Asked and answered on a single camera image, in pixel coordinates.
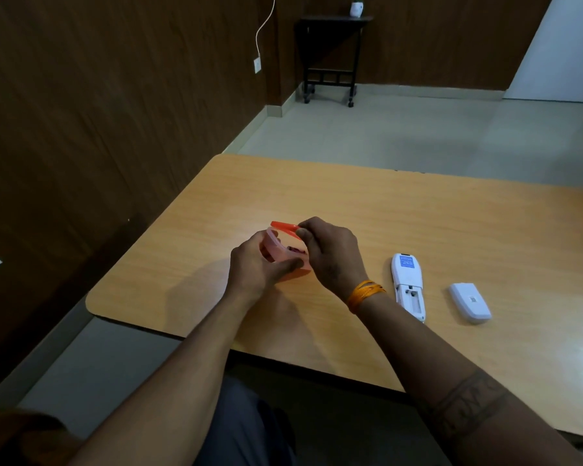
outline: hand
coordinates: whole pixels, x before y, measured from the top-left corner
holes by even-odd
[[[357,285],[367,280],[359,243],[346,227],[312,217],[298,224],[296,234],[309,250],[309,263],[326,289],[344,303]]]
[[[229,281],[224,295],[239,297],[249,307],[283,276],[303,265],[300,258],[273,261],[263,246],[264,238],[265,230],[261,230],[231,251]]]

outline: small black table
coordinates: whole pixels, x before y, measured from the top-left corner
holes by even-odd
[[[296,24],[296,39],[298,51],[303,63],[303,97],[304,102],[310,101],[309,95],[315,93],[315,85],[344,86],[350,88],[348,107],[354,107],[356,95],[356,71],[359,66],[360,39],[363,28],[373,19],[372,16],[352,18],[350,16],[303,16]],[[352,70],[334,70],[327,68],[311,68],[322,60],[334,47],[354,33],[358,33],[354,67]],[[318,74],[319,80],[309,80],[310,74]],[[334,75],[335,81],[324,80],[324,75]],[[341,81],[341,76],[351,77],[350,82]]]

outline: white door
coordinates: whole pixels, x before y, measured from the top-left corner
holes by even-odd
[[[505,98],[583,102],[583,0],[552,0]]]

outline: blue label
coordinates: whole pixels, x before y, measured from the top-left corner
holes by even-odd
[[[404,255],[400,255],[400,265],[405,266],[406,268],[414,268],[415,263],[412,260],[412,257],[405,257]]]

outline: plant pot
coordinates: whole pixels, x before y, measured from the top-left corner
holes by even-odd
[[[363,2],[352,3],[352,7],[350,8],[350,16],[352,18],[360,18],[361,14],[363,14]]]

